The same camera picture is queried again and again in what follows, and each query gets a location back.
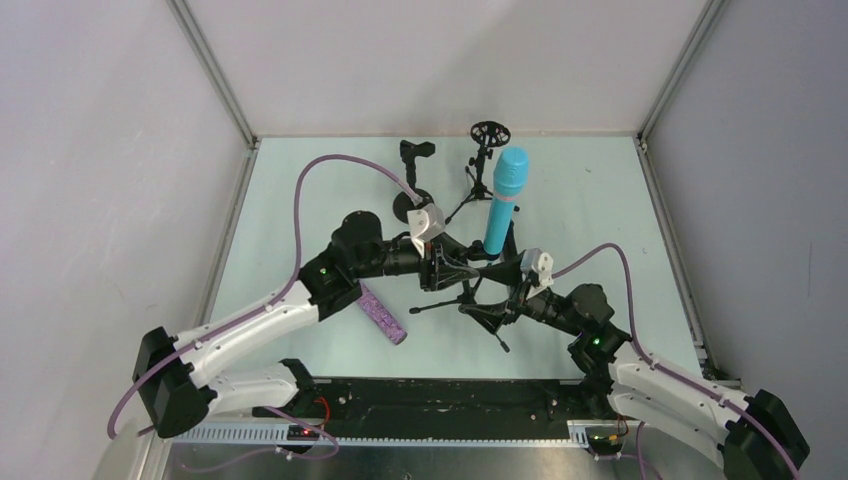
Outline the small black tripod stand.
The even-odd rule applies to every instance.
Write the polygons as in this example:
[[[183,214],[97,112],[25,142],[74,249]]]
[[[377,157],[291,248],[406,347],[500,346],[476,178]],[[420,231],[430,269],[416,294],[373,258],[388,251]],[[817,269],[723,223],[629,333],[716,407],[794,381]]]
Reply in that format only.
[[[478,270],[481,267],[485,267],[485,266],[488,266],[488,265],[503,262],[503,261],[500,261],[501,253],[499,255],[487,255],[486,254],[486,252],[483,250],[483,241],[482,240],[475,240],[471,243],[470,246],[467,246],[467,247],[469,249],[469,251],[468,251],[469,255],[468,255],[468,261],[467,262],[450,262],[450,263],[467,264],[467,265],[472,266],[472,267],[474,267]],[[424,306],[410,307],[409,313],[411,315],[417,315],[417,314],[420,314],[424,311],[433,310],[433,309],[442,308],[442,307],[447,307],[447,306],[452,306],[452,305],[456,305],[457,308],[459,308],[459,306],[462,305],[462,304],[478,304],[478,302],[476,300],[476,294],[477,294],[477,291],[478,291],[480,285],[482,284],[482,282],[484,280],[486,280],[486,279],[483,279],[479,276],[477,279],[455,284],[455,285],[461,286],[461,291],[455,299],[447,300],[447,301],[441,301],[441,302],[437,302],[437,303],[433,303],[433,304],[429,304],[429,305],[424,305]]]

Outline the blue microphone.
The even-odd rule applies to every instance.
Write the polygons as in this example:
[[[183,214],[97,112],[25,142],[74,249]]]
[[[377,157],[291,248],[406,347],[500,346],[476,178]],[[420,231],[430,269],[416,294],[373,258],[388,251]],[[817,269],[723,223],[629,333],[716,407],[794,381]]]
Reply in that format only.
[[[521,147],[501,151],[493,175],[493,196],[483,238],[487,255],[499,255],[504,247],[518,195],[529,172],[529,157]]]

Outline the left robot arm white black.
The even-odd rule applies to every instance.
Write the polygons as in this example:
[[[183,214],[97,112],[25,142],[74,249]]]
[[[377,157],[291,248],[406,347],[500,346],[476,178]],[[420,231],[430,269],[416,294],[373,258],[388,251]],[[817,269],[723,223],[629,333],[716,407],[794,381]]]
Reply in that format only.
[[[444,231],[434,205],[408,213],[409,230],[384,239],[379,217],[347,215],[326,249],[298,267],[281,292],[215,324],[170,335],[162,327],[141,340],[133,385],[151,430],[173,438],[208,416],[254,406],[281,407],[308,388],[297,360],[259,372],[229,373],[237,360],[298,329],[316,325],[355,303],[364,278],[415,274],[424,291],[439,291],[475,277],[470,259],[483,241],[464,245]]]

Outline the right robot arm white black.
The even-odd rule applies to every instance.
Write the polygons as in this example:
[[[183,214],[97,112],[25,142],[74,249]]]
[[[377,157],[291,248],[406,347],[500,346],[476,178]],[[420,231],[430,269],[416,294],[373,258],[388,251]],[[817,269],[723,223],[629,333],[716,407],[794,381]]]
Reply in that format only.
[[[473,279],[510,289],[496,304],[460,310],[491,333],[520,317],[573,336],[568,352],[582,386],[623,417],[645,422],[695,449],[727,479],[797,479],[810,447],[785,403],[709,381],[642,345],[612,321],[603,287],[584,283],[569,294],[551,288],[548,254],[526,251],[508,262],[473,268]]]

